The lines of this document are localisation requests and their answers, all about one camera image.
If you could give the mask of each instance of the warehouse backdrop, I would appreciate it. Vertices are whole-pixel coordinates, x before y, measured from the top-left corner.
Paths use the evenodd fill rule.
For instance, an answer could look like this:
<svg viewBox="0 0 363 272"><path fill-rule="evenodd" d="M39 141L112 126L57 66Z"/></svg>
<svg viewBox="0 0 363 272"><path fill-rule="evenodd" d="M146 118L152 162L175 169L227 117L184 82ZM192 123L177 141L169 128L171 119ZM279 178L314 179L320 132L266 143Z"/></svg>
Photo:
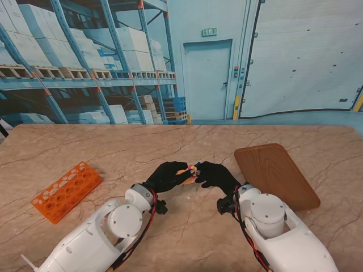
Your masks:
<svg viewBox="0 0 363 272"><path fill-rule="evenodd" d="M0 117L343 120L362 111L362 10L361 0L0 0Z"/></svg>

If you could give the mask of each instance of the blue shelf frame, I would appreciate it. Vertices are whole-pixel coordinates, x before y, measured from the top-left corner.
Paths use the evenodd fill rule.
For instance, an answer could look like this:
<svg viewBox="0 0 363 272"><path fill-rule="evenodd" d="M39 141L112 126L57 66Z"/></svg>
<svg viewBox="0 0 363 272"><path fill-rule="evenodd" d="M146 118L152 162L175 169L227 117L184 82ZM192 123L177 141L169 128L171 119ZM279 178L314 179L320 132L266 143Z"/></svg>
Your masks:
<svg viewBox="0 0 363 272"><path fill-rule="evenodd" d="M102 7L107 26L110 30L110 34L113 40L113 43L115 45L115 51L120 59L120 62L123 66L124 71L123 72L129 72L130 78L119 78L119 79L96 79L89 68L79 46L75 42L75 39L73 35L70 32L70 28L67 24L67 21L65 19L65 14L63 11L63 8L72 10L74 12L81 11L87 13L87 16L93 17L95 19L100 19L99 11L96 9L91 9L87 7L80 6L79 4L73 3L69 0L63 0L62 4L60 3L60 0L50 0L53 11L56 14L56 17L58 19L58 22L73 50L75 55L78 58L79 63L81 66L87 70L87 72L91 75L91 79L40 79L35 75L33 70L31 69L30 65L22 58L19 51L16 49L15 45L12 43L8 36L8 40L11 42L12 45L9 45L9 42L5 43L7 46L7 49L9 52L11 52L13 58L16 60L17 63L24 65L26 69L34 76L34 78L5 78L0 79L0 90L2 91L11 91L11 90L21 90L21 89L39 89L44 88L45 94L46 94L46 100L48 101L51 109L54 111L55 115L60 119L62 123L68 124L68 121L64 114L62 113L60 107L56 103L55 99L49 92L48 88L85 88L85 87L95 87L97 91L97 97L106 113L108 118L110 119L111 124L115 124L115 119L112 115L111 109L109 105L107 104L107 101L104 97L104 93L102 91L102 87L131 87L132 88L132 96L134 98L134 102L136 104L136 107L138 109L140 120L143 124L146 123L145 116L143 115L143 111L141 108L140 101L138 99L138 95L136 92L136 86L155 86L155 90L157 93L159 105L161 106L161 114L163 120L166 120L166 114L163 106L163 99L162 94L160 91L160 85L173 85L174 86L174 95L178 96L178 92L176 89L176 79L175 78L160 78L157 76L155 79L141 79L141 78L134 78L132 76L132 73L129 71L129 66L127 64L126 58L123 53L122 45L119 41L119 37L116 32L116 25L115 22L118 24L117 18L116 18L116 11L111 11L108 0L100 0L100 7ZM172 52L172 42L171 42L171 35L170 35L170 25L168 21L168 8L166 1L163 0L137 0L138 2L138 12L140 16L140 22L142 25L142 30L145 32L147 44L150 51L150 57L153 64L154 71L156 71L155 68L155 62L154 62L154 56L152 53L152 47L151 47L151 39L149 36L149 30L147 28L147 22L145 18L145 10L144 10L144 4L147 5L148 8L152 9L158 9L161 11L161 13L164 14L164 20L165 20L165 27L166 27L166 36L167 36L167 43L168 43L168 49L169 49L169 55L170 55L170 63L171 63L171 70L172 72L175 72L175 63L174 63L174 55ZM1 26L2 30L0 29L0 33L5 33L7 36L7 33L5 29Z"/></svg>

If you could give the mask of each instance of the wooden tray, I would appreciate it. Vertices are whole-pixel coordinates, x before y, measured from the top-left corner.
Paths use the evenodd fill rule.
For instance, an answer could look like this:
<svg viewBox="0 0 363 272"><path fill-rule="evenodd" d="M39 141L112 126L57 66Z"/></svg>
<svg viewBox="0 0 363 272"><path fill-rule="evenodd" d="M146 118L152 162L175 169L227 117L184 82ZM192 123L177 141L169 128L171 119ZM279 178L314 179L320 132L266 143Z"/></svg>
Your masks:
<svg viewBox="0 0 363 272"><path fill-rule="evenodd" d="M262 193L278 196L293 211L320 206L319 197L280 144L240 148L234 157L246 181Z"/></svg>

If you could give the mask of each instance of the wire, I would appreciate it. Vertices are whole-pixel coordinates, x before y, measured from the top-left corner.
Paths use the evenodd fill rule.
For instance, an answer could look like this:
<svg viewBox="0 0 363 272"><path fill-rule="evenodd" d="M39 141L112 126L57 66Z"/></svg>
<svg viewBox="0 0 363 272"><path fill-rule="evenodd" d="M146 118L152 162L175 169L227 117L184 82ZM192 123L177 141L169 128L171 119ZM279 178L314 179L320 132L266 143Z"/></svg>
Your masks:
<svg viewBox="0 0 363 272"><path fill-rule="evenodd" d="M150 219L149 219L149 222L147 223L146 227L143 229L141 235L139 236L139 238L137 239L137 241L132 245L131 248L129 248L125 253L123 253L120 257L121 257L121 262L119 264L118 261L116 260L112 267L112 270L111 271L115 271L117 268L119 268L121 265L124 264L124 262L130 258L130 256L132 255L132 253L134 252L134 250L136 249L136 247L139 245L139 243L141 242L141 240L143 239L143 237L145 236L145 233L147 232L147 230L149 229L151 223L153 222L153 219L154 219L154 215L155 215L155 212L157 210L157 195L155 193L155 191L153 189L151 189L151 192L154 196L154 207L153 207L153 211L151 212L151 216L150 216Z"/></svg>
<svg viewBox="0 0 363 272"><path fill-rule="evenodd" d="M266 271L273 272L268 267L268 265L265 263L265 261L261 258L261 255L260 255L259 251L255 248L255 244L254 244L252 238L250 238L250 236L246 232L246 225L245 225L244 221L242 221L242 218L241 218L241 215L240 215L240 205L239 205L239 200L238 200L238 188L239 188L239 186L236 186L236 188L234 190L234 195L235 195L235 201L236 201L235 212L237 214L239 225L240 225L240 227L242 229L242 232L243 232L247 242L250 244L251 248L254 250L254 255L255 255L255 258L257 259L257 261L261 264L261 266Z"/></svg>

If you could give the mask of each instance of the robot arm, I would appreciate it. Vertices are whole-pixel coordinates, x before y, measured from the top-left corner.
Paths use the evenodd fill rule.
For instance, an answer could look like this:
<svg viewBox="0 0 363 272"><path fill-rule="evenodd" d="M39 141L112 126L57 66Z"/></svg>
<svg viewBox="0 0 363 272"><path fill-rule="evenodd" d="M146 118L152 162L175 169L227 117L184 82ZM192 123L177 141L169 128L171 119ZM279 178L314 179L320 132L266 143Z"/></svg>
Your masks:
<svg viewBox="0 0 363 272"><path fill-rule="evenodd" d="M23 258L36 272L105 272L116 260L121 263L140 232L142 213L154 206L152 218L155 202L153 190L136 184L125 192L122 204L110 199L61 240L39 268Z"/></svg>
<svg viewBox="0 0 363 272"><path fill-rule="evenodd" d="M266 271L338 272L329 251L278 197L249 184L234 195L242 231Z"/></svg>

